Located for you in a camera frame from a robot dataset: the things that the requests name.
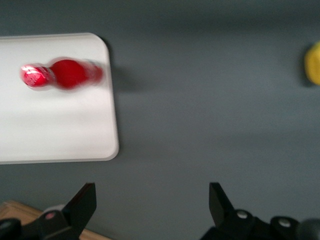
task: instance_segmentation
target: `red bowling pin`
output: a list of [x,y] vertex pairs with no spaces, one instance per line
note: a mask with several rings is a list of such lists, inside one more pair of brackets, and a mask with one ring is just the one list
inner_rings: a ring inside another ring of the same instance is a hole
[[50,67],[27,64],[21,67],[21,78],[30,87],[54,85],[61,89],[73,89],[85,83],[99,82],[103,76],[101,67],[90,61],[63,59]]

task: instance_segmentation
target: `gray table surface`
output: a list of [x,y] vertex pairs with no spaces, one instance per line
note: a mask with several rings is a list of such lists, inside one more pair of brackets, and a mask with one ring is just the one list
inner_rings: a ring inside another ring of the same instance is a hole
[[87,227],[115,240],[200,239],[209,182],[267,222],[319,217],[320,87],[303,71],[319,12],[318,0],[0,1],[0,36],[107,42],[120,141],[110,161],[0,165],[0,202],[44,210],[95,182]]

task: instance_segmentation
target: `screw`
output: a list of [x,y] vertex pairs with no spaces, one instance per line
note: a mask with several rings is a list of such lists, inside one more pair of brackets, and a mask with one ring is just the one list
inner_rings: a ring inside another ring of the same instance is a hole
[[5,221],[0,225],[0,230],[6,229],[11,226],[11,222]]
[[52,211],[52,212],[47,213],[44,218],[46,220],[50,220],[50,219],[53,219],[55,215],[56,215],[56,213],[54,211]]
[[248,217],[248,214],[245,211],[238,211],[236,214],[241,219],[246,219]]
[[280,218],[278,220],[278,222],[284,228],[290,228],[291,227],[290,221],[288,219],[286,219],[286,218]]

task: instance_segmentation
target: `blurry object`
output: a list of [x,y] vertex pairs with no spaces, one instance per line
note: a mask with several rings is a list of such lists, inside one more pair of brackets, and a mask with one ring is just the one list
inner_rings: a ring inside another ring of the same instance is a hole
[[30,87],[54,85],[62,89],[73,89],[84,83],[99,82],[101,67],[89,61],[61,59],[50,67],[27,64],[21,67],[21,78]]
[[219,183],[210,183],[209,209],[215,227],[201,240],[320,240],[320,221],[299,223],[287,216],[275,216],[270,224],[246,210],[234,209]]
[[304,57],[305,74],[314,84],[320,85],[320,42],[313,45]]
[[0,207],[0,240],[73,240],[80,234],[80,240],[110,240],[88,230],[82,232],[95,209],[94,183],[85,184],[61,210],[51,207],[41,214],[17,202],[4,203]]

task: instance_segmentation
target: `wooden surface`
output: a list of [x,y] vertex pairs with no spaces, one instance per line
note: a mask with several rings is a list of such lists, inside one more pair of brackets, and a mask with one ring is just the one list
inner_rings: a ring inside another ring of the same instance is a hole
[[[37,209],[34,209],[32,207],[29,207],[27,205],[21,204],[16,201],[7,201],[7,202],[4,202],[2,205],[0,205],[0,220],[7,219],[7,218],[17,218],[17,219],[20,219],[22,225],[32,222],[41,213],[42,212]],[[111,239],[85,229],[80,235],[80,240],[111,240]]]

